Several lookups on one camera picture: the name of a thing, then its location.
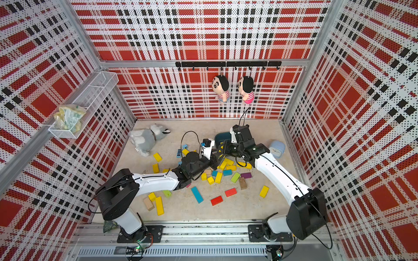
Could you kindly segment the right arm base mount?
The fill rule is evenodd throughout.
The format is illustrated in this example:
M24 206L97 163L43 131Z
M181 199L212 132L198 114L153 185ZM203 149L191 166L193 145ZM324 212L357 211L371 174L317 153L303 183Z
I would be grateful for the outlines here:
M256 224L248 225L249 241L253 243L281 243L293 242L293 236L290 232L274 233L267 225Z

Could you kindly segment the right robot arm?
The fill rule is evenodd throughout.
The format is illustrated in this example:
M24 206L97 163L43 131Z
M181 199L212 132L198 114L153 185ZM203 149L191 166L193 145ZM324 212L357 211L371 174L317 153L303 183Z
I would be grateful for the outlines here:
M326 200L319 189L312 189L290 174L264 144L256 144L249 125L235 125L230 129L231 139L223 152L244 160L264 174L281 192L289 205L285 216L273 214L263 222L265 237L272 240L280 233L292 233L304 240L323 226L328 226Z

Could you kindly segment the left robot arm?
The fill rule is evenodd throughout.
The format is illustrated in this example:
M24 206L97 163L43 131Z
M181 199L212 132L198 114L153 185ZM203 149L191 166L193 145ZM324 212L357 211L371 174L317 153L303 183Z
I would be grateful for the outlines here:
M122 169L96 191L99 213L105 221L115 221L125 233L134 234L143 227L139 214L131 207L136 197L162 190L181 190L206 169L215 170L218 165L219 158L213 152L207 156L190 152L180 165L164 173L143 175Z

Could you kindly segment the yellow rectangular block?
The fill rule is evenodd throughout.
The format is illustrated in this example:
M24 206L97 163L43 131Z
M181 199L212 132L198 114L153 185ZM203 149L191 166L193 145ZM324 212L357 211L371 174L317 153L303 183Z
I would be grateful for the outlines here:
M154 159L155 159L157 162L161 162L161 161L162 161L162 157L160 156L160 154L159 154L159 153L155 153L155 154L153 155L153 157L154 157Z

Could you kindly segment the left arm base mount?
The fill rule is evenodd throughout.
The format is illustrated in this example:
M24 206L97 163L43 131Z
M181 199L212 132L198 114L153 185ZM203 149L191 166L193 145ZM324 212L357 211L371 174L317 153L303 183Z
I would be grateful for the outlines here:
M160 243L164 226L142 226L138 231L128 234L122 227L118 235L117 243Z

